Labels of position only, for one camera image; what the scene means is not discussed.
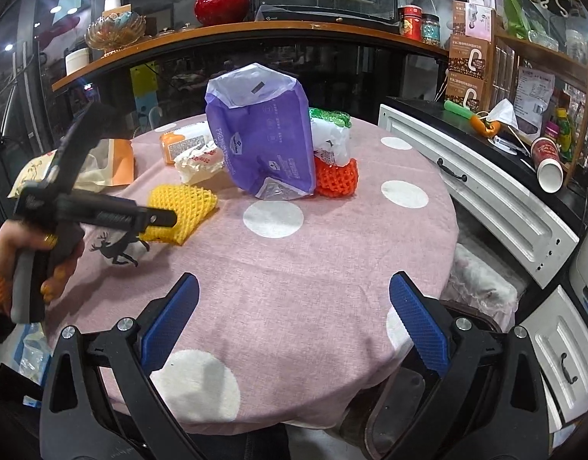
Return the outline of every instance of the bowl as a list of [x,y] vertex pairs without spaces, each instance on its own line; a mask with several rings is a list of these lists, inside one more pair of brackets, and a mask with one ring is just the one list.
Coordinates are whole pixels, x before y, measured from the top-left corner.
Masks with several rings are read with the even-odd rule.
[[540,44],[541,46],[549,48],[550,50],[554,50],[554,52],[558,51],[558,42],[545,33],[530,30],[528,32],[528,41]]
[[146,26],[145,18],[136,12],[111,14],[98,18],[87,28],[85,42],[90,48],[109,54],[138,41]]

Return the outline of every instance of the hand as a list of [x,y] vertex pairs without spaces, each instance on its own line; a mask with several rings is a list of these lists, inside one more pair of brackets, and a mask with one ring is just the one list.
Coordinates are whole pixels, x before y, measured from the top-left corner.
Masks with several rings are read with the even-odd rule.
[[[57,237],[44,233],[38,228],[34,228],[21,221],[7,221],[0,228],[0,276],[10,283],[10,291],[0,306],[0,311],[10,314],[12,306],[12,279],[15,273],[15,260],[17,250],[33,249],[36,251],[50,251],[55,247]],[[77,269],[78,258],[83,254],[85,249],[84,242],[81,240],[74,249],[72,255],[63,263],[59,264],[53,276],[46,280],[40,292],[45,303],[50,303],[59,298],[66,288],[68,280]]]

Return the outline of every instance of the red can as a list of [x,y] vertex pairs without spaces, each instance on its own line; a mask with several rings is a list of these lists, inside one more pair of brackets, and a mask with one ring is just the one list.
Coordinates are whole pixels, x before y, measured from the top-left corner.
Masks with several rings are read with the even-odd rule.
[[405,38],[422,41],[422,9],[415,5],[402,7],[400,34]]

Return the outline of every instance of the red vase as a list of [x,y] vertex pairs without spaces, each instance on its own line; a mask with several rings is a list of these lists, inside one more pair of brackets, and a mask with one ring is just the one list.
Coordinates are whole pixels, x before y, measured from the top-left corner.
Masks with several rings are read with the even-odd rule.
[[194,12],[203,26],[241,22],[249,10],[249,0],[196,0]]

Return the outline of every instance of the paper cup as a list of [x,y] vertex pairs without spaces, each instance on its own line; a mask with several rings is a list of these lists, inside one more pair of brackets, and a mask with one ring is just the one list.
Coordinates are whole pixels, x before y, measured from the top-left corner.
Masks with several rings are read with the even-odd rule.
[[564,175],[556,143],[545,136],[537,138],[532,143],[531,154],[540,187],[548,194],[558,192]]
[[109,10],[113,10],[115,8],[119,8],[121,6],[121,0],[105,0],[104,1],[104,11],[108,12]]
[[83,48],[66,55],[66,75],[83,69],[89,64],[89,48]]

